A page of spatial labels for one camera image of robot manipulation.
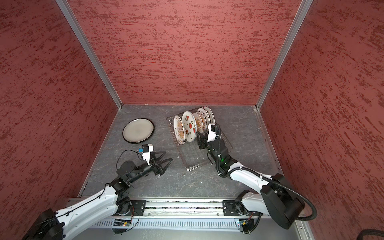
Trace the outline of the watermelon pattern white plate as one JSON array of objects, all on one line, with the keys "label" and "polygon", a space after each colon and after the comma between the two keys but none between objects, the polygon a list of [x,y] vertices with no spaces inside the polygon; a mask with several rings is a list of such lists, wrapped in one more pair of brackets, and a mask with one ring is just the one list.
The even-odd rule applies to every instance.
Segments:
[{"label": "watermelon pattern white plate", "polygon": [[185,140],[191,143],[197,137],[197,125],[195,117],[191,112],[185,111],[182,116],[182,122],[185,128]]}]

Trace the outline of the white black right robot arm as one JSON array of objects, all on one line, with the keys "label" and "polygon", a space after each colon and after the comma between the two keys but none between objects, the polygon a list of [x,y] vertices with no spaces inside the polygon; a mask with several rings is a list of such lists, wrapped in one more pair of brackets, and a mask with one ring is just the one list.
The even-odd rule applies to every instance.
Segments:
[{"label": "white black right robot arm", "polygon": [[208,134],[198,133],[200,149],[206,149],[215,163],[221,178],[230,178],[256,191],[244,192],[237,200],[241,210],[269,215],[280,227],[289,229],[305,208],[304,197],[291,189],[290,183],[281,174],[264,175],[254,171],[229,155],[225,142],[216,137],[208,141]]}]

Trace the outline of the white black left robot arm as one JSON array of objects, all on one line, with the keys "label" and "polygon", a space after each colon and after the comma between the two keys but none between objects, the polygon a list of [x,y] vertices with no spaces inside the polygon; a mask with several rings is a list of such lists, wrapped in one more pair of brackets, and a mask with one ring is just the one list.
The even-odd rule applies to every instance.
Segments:
[{"label": "white black left robot arm", "polygon": [[140,207],[132,203],[128,189],[133,183],[150,173],[163,175],[172,158],[164,159],[164,151],[142,153],[148,157],[143,164],[137,166],[133,161],[125,161],[117,169],[117,177],[106,183],[103,190],[70,207],[54,212],[44,211],[33,223],[25,240],[72,240],[95,223],[113,216],[127,216],[132,220],[138,216]]}]

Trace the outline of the orange sunburst plate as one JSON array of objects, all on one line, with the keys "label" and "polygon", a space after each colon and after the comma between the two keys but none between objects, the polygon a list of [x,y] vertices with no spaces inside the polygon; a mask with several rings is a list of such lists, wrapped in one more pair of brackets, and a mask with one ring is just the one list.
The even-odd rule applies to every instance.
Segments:
[{"label": "orange sunburst plate", "polygon": [[196,121],[198,132],[203,133],[204,132],[204,126],[203,126],[203,121],[202,121],[200,115],[197,112],[195,112],[195,113],[193,113],[193,116],[194,116],[195,121]]},{"label": "orange sunburst plate", "polygon": [[201,120],[202,120],[202,125],[203,125],[203,131],[207,129],[207,122],[206,122],[206,118],[204,116],[204,114],[200,111],[197,111],[197,114],[200,116]]}]

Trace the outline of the brown lettered rim plate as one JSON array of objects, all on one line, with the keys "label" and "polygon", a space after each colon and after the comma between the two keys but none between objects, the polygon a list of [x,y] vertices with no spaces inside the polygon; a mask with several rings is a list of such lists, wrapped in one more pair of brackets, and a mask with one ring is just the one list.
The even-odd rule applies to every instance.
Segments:
[{"label": "brown lettered rim plate", "polygon": [[185,142],[185,127],[182,122],[182,119],[178,115],[174,116],[173,128],[174,128],[175,139],[178,145],[180,146],[183,145]]}]

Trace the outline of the green rim fruit plate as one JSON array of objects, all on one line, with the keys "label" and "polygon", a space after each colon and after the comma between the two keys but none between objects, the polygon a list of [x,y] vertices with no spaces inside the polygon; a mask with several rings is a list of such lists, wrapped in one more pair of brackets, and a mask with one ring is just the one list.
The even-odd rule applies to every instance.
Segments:
[{"label": "green rim fruit plate", "polygon": [[208,113],[208,116],[210,118],[210,123],[214,125],[216,123],[216,121],[215,121],[215,117],[214,117],[213,111],[208,106],[204,106],[203,108]]},{"label": "green rim fruit plate", "polygon": [[206,126],[208,128],[209,124],[211,124],[211,119],[210,119],[208,112],[203,107],[198,108],[198,111],[203,114],[205,121],[206,121]]}]

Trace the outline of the left circuit board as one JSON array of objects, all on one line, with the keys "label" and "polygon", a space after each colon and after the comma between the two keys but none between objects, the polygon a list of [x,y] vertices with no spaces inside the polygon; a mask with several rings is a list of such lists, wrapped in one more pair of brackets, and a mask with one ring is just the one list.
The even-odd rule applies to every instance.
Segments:
[{"label": "left circuit board", "polygon": [[132,224],[132,220],[114,219],[112,228],[129,228]]}]

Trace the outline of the circuit board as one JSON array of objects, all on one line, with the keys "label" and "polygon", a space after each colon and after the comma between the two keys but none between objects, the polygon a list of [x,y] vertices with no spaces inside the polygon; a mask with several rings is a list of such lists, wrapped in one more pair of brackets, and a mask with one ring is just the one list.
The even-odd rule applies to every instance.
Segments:
[{"label": "circuit board", "polygon": [[132,220],[114,219],[112,228],[129,228],[132,224]]},{"label": "circuit board", "polygon": [[243,234],[250,234],[255,228],[255,221],[253,219],[239,220],[237,224],[239,231]]}]

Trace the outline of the right circuit board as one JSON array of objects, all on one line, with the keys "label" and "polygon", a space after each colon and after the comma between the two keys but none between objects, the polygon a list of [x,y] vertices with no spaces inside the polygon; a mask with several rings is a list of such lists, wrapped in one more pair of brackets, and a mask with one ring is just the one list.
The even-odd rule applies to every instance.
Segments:
[{"label": "right circuit board", "polygon": [[250,234],[255,228],[255,221],[253,219],[239,220],[237,224],[239,231],[243,234]]}]

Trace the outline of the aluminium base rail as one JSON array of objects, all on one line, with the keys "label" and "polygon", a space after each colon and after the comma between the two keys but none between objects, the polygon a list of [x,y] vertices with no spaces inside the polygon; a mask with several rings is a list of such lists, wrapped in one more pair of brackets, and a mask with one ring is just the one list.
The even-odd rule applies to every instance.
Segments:
[{"label": "aluminium base rail", "polygon": [[131,201],[140,207],[140,210],[139,215],[132,219],[129,228],[112,228],[114,219],[129,220],[127,216],[119,215],[107,217],[89,228],[110,228],[114,234],[139,229],[236,232],[239,231],[237,224],[239,220],[253,219],[255,228],[263,218],[276,223],[269,215],[241,210],[237,198],[229,200],[154,198]]}]

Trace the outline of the aluminium right corner post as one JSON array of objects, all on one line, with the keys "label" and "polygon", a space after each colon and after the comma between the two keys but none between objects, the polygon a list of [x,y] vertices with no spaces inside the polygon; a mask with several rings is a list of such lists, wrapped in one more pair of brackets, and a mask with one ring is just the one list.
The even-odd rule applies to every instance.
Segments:
[{"label": "aluminium right corner post", "polygon": [[260,111],[261,108],[262,108],[262,105],[264,103],[264,101],[266,100],[267,98],[267,95],[279,73],[279,70],[280,68],[282,67],[283,63],[284,63],[284,60],[299,32],[299,29],[300,27],[302,26],[303,24],[303,21],[311,7],[313,3],[313,0],[302,0],[300,5],[299,5],[299,8],[298,8],[298,11],[292,21],[292,24],[289,28],[289,31],[286,35],[286,38],[283,42],[283,45],[279,51],[279,54],[277,56],[277,59],[273,65],[273,68],[270,72],[270,75],[266,81],[266,84],[262,90],[262,93],[257,101],[257,104],[256,104],[256,111]]}]

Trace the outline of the aluminium corner post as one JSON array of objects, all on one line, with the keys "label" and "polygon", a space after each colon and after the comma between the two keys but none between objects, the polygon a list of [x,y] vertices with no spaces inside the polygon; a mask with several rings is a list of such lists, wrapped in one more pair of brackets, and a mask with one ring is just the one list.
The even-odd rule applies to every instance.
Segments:
[{"label": "aluminium corner post", "polygon": [[279,54],[277,56],[277,59],[273,65],[273,68],[270,72],[270,75],[266,81],[266,84],[262,90],[262,93],[257,101],[257,104],[256,104],[256,111],[260,111],[261,108],[262,108],[262,105],[264,103],[264,101],[266,100],[267,98],[267,95],[279,73],[279,70],[280,68],[282,67],[283,63],[284,63],[284,60],[299,32],[299,29],[300,27],[302,26],[303,24],[303,21],[311,7],[313,3],[313,0],[302,0],[300,5],[299,5],[299,8],[298,8],[298,11],[292,21],[292,24],[289,28],[289,31],[286,35],[286,38],[283,42],[283,45],[279,51]]},{"label": "aluminium corner post", "polygon": [[118,110],[120,111],[123,107],[123,102],[121,101],[121,99],[120,99],[118,93],[116,92],[110,78],[108,77],[108,75],[107,75],[106,71],[104,70],[100,60],[98,59],[95,51],[93,50],[89,40],[87,39],[86,34],[82,30],[78,20],[76,19],[68,1],[56,0],[56,3],[59,6],[64,17],[66,18],[67,22],[69,23],[72,31],[74,32],[74,34],[77,37],[78,41],[80,42],[81,46],[83,47],[85,53],[87,54],[89,60],[91,61],[92,65],[94,66],[95,70],[97,71],[99,77],[101,78],[102,82],[104,83],[107,91],[109,92],[110,96],[112,97],[113,101],[115,102]]}]

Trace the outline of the aluminium left corner post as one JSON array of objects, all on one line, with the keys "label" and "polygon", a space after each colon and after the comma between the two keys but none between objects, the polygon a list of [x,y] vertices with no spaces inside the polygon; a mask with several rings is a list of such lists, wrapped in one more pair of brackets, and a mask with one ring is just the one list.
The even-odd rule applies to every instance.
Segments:
[{"label": "aluminium left corner post", "polygon": [[110,78],[108,77],[108,75],[107,75],[106,71],[104,70],[100,60],[98,59],[95,51],[93,50],[89,40],[87,39],[86,34],[82,30],[78,20],[76,19],[68,1],[56,0],[56,3],[59,6],[64,17],[66,18],[67,22],[69,23],[72,31],[74,32],[74,34],[77,37],[78,41],[80,42],[81,46],[83,47],[85,53],[87,54],[89,60],[91,61],[92,65],[94,66],[95,70],[97,71],[99,77],[101,78],[102,82],[104,83],[107,91],[109,92],[110,96],[112,97],[113,101],[115,102],[118,110],[120,111],[123,107],[123,102],[121,101],[121,99],[120,99],[118,93],[116,92]]}]

